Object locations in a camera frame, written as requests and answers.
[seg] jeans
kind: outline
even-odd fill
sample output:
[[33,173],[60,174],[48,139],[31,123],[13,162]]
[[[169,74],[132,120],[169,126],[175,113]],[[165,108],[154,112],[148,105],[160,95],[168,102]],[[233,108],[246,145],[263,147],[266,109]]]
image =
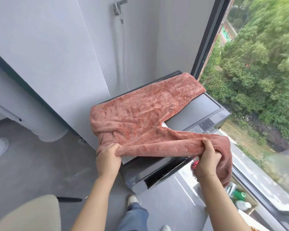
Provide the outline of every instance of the jeans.
[[148,231],[149,212],[139,203],[132,203],[119,224],[117,231]]

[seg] concrete floor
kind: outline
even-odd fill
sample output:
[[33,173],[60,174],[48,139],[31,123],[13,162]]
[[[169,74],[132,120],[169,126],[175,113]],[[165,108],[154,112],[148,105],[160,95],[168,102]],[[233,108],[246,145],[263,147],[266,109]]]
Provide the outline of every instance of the concrete floor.
[[[81,211],[97,178],[96,152],[79,136],[68,132],[52,143],[16,122],[0,121],[0,137],[9,140],[0,156],[0,218],[44,194],[83,198],[81,203],[60,203],[62,230],[69,230]],[[126,212],[126,198],[132,192],[120,175],[112,188],[105,230],[116,230]],[[168,224],[172,231],[202,230],[206,214],[202,203],[179,173],[137,195],[149,213],[148,229],[158,231]]]

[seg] towel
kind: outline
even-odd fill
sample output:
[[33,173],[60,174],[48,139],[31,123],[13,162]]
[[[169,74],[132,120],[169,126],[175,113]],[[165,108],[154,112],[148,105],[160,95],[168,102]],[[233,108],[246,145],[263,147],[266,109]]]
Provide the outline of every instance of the towel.
[[201,139],[205,137],[222,154],[216,174],[227,186],[232,155],[226,136],[162,127],[164,121],[205,91],[193,76],[183,73],[93,106],[90,123],[99,139],[97,154],[109,144],[119,143],[123,148],[117,149],[117,156],[196,156],[204,152]]

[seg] beige chair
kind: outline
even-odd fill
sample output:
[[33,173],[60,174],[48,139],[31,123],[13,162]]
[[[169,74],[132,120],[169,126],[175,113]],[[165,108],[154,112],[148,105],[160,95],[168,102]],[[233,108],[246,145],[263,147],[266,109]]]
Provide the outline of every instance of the beige chair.
[[0,231],[60,231],[59,202],[54,195],[33,199],[0,220]]

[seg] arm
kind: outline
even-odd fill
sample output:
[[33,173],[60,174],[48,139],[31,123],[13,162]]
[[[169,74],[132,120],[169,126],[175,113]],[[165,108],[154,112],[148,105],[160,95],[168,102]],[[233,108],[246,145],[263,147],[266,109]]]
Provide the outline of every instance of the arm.
[[118,143],[110,145],[96,158],[98,178],[71,231],[104,231],[108,198],[121,166],[121,158],[115,156]]
[[199,180],[207,211],[214,231],[250,231],[250,227],[237,211],[216,174],[221,158],[210,140],[202,139],[206,149],[194,170]]

